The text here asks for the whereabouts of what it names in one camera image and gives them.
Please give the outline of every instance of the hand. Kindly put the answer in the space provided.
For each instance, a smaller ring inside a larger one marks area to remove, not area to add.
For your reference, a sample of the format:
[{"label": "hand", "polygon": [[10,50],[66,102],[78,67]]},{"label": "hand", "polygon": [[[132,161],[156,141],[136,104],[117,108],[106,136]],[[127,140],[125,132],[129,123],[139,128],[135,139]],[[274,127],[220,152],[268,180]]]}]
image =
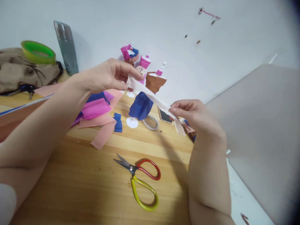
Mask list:
[{"label": "hand", "polygon": [[225,135],[219,123],[198,99],[176,101],[169,111],[175,116],[185,118],[198,133]]},{"label": "hand", "polygon": [[134,69],[132,65],[110,58],[91,69],[75,74],[70,80],[76,81],[77,84],[83,86],[92,94],[107,89],[133,91],[125,84],[128,74],[137,80],[143,80],[143,75]]}]

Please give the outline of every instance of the keys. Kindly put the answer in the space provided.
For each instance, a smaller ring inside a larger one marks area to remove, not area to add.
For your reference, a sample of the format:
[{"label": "keys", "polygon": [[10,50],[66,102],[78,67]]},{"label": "keys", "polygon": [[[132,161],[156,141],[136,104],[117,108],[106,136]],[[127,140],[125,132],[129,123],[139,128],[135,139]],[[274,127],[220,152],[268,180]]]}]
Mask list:
[{"label": "keys", "polygon": [[35,89],[35,86],[32,86],[32,85],[26,85],[26,92],[29,93],[29,100],[32,99],[32,96],[33,96],[33,90]]},{"label": "keys", "polygon": [[32,96],[34,94],[34,89],[35,89],[35,86],[32,86],[32,85],[29,85],[29,84],[25,84],[25,85],[22,85],[19,90],[16,90],[12,93],[9,93],[7,96],[13,96],[15,94],[18,94],[20,92],[28,92],[29,93],[29,100],[32,99]]}]

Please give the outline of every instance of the white paper strip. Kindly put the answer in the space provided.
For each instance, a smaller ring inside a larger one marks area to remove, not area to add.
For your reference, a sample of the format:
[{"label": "white paper strip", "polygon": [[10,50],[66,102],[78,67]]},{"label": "white paper strip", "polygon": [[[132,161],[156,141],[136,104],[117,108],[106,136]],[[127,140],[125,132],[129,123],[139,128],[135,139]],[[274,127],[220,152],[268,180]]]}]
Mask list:
[{"label": "white paper strip", "polygon": [[131,75],[128,75],[127,85],[130,88],[133,88],[136,91],[144,92],[152,102],[154,102],[163,112],[171,116],[175,120],[175,128],[179,135],[185,136],[184,128],[180,123],[178,117],[174,116],[169,112],[171,108],[168,104],[164,103],[161,99],[159,99],[152,91],[134,79]]}]

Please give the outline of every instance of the smartphone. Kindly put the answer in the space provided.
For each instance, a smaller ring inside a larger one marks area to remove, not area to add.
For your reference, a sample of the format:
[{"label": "smartphone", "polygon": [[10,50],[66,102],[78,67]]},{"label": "smartphone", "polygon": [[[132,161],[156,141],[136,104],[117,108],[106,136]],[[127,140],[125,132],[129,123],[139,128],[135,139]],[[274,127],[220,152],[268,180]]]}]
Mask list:
[{"label": "smartphone", "polygon": [[165,121],[167,123],[172,123],[172,120],[170,120],[170,116],[166,114],[165,112],[161,111],[160,108],[158,108],[159,117],[162,121]]}]

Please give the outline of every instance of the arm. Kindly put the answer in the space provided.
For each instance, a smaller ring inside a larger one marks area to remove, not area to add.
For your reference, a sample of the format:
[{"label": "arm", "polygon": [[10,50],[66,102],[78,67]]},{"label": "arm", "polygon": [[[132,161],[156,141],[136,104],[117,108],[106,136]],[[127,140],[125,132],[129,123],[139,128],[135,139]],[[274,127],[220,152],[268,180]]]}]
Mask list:
[{"label": "arm", "polygon": [[115,88],[127,90],[131,74],[142,79],[131,65],[108,61],[68,79],[61,89],[28,116],[0,145],[0,183],[14,188],[16,210],[42,174],[59,141],[70,129],[92,93]]},{"label": "arm", "polygon": [[199,100],[181,100],[170,109],[197,132],[188,168],[192,224],[234,224],[226,162],[226,134]]}]

